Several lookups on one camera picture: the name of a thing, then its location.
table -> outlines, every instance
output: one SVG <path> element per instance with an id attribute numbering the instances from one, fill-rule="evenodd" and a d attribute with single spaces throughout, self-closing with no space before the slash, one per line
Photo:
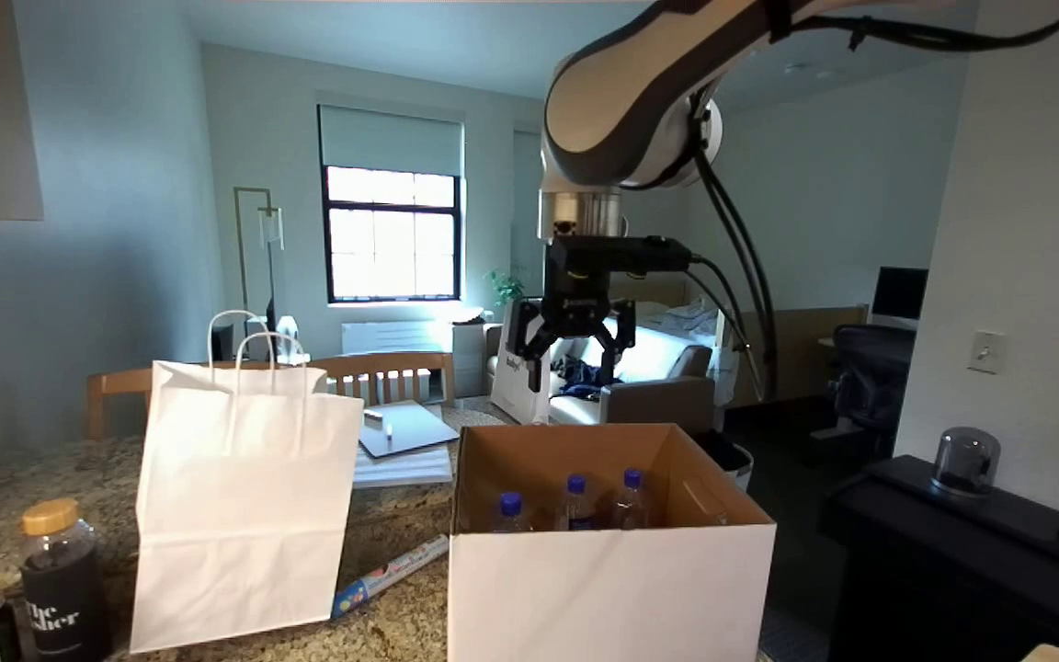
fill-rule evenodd
<path id="1" fill-rule="evenodd" d="M 501 425 L 482 404 L 445 404 L 445 422 Z M 60 444 L 42 455 L 0 455 L 0 597 L 17 598 L 22 534 L 17 515 L 45 498 L 76 498 L 85 517 L 102 536 L 107 583 L 113 598 L 117 631 L 129 631 L 131 579 L 136 579 L 136 479 L 141 438 L 102 450 Z M 408 487 L 408 489 L 356 489 L 348 504 L 348 534 L 341 547 L 341 580 L 381 568 L 386 560 L 449 530 L 452 487 Z M 150 662 L 190 658 L 406 658 L 440 662 L 449 658 L 449 563 L 438 560 L 428 570 L 406 579 L 379 598 L 348 610 L 340 621 L 281 629 L 260 637 L 238 637 L 202 646 L 180 646 L 162 653 L 141 653 Z"/>

white container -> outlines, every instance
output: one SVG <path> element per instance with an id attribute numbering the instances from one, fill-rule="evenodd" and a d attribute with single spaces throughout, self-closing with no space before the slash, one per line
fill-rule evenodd
<path id="1" fill-rule="evenodd" d="M 609 517 L 624 467 L 648 476 L 650 530 L 552 527 L 569 471 L 592 479 Z M 525 494 L 548 530 L 470 530 L 504 489 Z M 758 658 L 771 544 L 775 521 L 682 425 L 467 425 L 449 658 Z"/>

wall outlet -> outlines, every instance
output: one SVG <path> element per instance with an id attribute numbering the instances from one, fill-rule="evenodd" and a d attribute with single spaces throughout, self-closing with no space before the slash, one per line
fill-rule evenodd
<path id="1" fill-rule="evenodd" d="M 983 373 L 983 375 L 1001 375 L 1003 373 L 1003 335 L 976 331 L 968 366 Z"/>

jar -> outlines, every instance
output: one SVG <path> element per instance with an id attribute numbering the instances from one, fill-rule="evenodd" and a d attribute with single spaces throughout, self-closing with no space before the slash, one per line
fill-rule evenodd
<path id="1" fill-rule="evenodd" d="M 22 598 L 42 662 L 98 662 L 113 651 L 98 536 L 74 498 L 22 511 Z"/>

paper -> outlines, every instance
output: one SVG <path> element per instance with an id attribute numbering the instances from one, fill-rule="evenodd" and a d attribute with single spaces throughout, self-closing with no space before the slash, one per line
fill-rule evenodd
<path id="1" fill-rule="evenodd" d="M 381 487 L 428 487 L 428 482 L 452 482 L 452 451 L 449 444 L 429 444 L 424 451 L 370 458 L 363 450 L 354 462 L 356 489 L 381 489 Z"/>
<path id="2" fill-rule="evenodd" d="M 456 441 L 456 431 L 416 400 L 370 404 L 362 450 L 370 458 L 424 451 Z"/>

